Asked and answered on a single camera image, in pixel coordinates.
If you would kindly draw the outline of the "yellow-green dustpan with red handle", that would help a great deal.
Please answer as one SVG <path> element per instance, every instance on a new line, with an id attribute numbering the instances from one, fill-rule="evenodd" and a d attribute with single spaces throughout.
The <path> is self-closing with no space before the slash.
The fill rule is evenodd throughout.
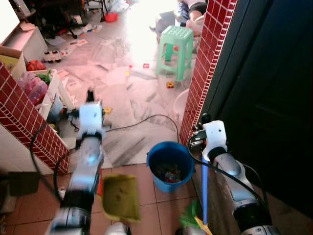
<path id="1" fill-rule="evenodd" d="M 134 175 L 105 175 L 97 190 L 105 216 L 116 222 L 140 222 L 138 183 Z"/>

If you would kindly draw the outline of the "white plastic basin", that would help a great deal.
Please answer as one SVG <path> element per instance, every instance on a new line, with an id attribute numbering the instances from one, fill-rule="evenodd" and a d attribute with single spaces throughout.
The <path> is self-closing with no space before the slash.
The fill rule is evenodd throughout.
<path id="1" fill-rule="evenodd" d="M 176 121 L 180 124 L 185 114 L 186 101 L 188 98 L 189 89 L 181 92 L 174 100 L 173 112 Z"/>

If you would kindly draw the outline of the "blue-handled green broom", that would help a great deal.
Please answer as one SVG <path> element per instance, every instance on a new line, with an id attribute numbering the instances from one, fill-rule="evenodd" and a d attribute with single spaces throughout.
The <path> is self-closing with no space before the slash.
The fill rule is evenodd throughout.
<path id="1" fill-rule="evenodd" d="M 191 201 L 181 213 L 179 217 L 181 228 L 175 235 L 213 235 L 208 226 L 209 162 L 206 160 L 197 160 L 196 162 L 201 166 L 197 180 L 200 191 L 197 199 Z"/>

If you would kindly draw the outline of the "white plastic crate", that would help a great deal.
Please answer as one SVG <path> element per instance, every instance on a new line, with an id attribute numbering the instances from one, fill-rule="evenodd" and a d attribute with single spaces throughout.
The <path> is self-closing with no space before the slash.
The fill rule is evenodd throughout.
<path id="1" fill-rule="evenodd" d="M 44 80 L 48 85 L 47 94 L 41 104 L 35 106 L 39 114 L 45 118 L 48 123 L 60 121 L 60 111 L 62 108 L 76 108 L 74 99 L 65 89 L 61 76 L 56 69 L 31 71 Z"/>

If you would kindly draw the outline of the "seated person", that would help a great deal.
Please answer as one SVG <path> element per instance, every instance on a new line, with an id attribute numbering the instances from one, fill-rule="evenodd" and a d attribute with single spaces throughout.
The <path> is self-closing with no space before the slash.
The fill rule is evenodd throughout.
<path id="1" fill-rule="evenodd" d="M 177 0 L 177 2 L 179 25 L 191 29 L 194 37 L 200 36 L 208 0 Z"/>

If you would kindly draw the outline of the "red tomatoes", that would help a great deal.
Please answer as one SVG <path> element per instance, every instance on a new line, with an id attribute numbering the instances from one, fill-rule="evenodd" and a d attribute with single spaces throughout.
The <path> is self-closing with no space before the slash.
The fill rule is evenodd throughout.
<path id="1" fill-rule="evenodd" d="M 46 70 L 44 63 L 40 60 L 31 60 L 28 61 L 25 65 L 27 71 L 41 71 Z"/>

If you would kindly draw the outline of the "white toy car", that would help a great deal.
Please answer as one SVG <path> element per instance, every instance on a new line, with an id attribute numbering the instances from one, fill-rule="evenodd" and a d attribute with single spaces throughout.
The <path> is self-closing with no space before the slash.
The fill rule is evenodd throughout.
<path id="1" fill-rule="evenodd" d="M 62 51 L 58 50 L 51 50 L 51 51 L 46 51 L 43 54 L 43 61 L 47 63 L 60 63 L 64 54 Z"/>

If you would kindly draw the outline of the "pink bag of produce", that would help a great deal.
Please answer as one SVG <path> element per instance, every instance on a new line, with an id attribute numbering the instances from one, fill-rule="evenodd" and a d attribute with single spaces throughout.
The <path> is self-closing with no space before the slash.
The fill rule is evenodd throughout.
<path id="1" fill-rule="evenodd" d="M 44 80 L 41 80 L 38 74 L 25 72 L 17 81 L 17 84 L 33 105 L 36 106 L 43 102 L 45 94 L 47 94 L 48 85 Z"/>

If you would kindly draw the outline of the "green plastic stool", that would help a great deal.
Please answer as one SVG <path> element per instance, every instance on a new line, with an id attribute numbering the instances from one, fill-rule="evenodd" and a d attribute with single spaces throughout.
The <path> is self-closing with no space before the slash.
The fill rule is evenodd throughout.
<path id="1" fill-rule="evenodd" d="M 155 71 L 174 72 L 176 81 L 185 80 L 186 70 L 191 68 L 194 49 L 194 32 L 187 27 L 168 26 L 159 38 Z"/>

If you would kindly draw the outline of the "brown cardboard box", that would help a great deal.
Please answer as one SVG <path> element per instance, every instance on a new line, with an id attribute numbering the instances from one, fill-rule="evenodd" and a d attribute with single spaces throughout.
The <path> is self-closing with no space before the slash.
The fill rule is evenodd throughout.
<path id="1" fill-rule="evenodd" d="M 5 64 L 16 81 L 20 81 L 27 72 L 24 54 L 20 50 L 0 46 L 0 61 Z"/>

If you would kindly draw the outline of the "red plastic bowl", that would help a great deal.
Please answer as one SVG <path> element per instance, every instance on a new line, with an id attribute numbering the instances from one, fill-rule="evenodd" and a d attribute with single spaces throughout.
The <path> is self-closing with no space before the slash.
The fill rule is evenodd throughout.
<path id="1" fill-rule="evenodd" d="M 119 14 L 118 13 L 105 13 L 104 20 L 107 23 L 113 23 L 118 20 Z"/>

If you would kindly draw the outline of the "dark door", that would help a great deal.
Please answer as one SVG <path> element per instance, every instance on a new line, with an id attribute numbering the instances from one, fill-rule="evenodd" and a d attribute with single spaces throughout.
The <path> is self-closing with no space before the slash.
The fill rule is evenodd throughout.
<path id="1" fill-rule="evenodd" d="M 310 0 L 238 0 L 205 110 L 263 189 L 313 215 Z"/>

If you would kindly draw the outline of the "blue plastic bucket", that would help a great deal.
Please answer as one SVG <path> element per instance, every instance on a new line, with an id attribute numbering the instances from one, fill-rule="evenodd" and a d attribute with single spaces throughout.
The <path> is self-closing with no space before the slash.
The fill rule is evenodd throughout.
<path id="1" fill-rule="evenodd" d="M 174 192 L 188 183 L 195 172 L 195 162 L 181 143 L 164 141 L 153 146 L 147 154 L 147 167 L 155 186 L 163 192 Z"/>

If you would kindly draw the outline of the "black office chair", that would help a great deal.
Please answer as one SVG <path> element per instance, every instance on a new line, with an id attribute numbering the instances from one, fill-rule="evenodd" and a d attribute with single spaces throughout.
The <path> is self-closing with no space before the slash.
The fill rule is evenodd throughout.
<path id="1" fill-rule="evenodd" d="M 30 5 L 49 38 L 69 33 L 76 40 L 92 17 L 103 22 L 110 12 L 109 0 L 30 0 Z"/>

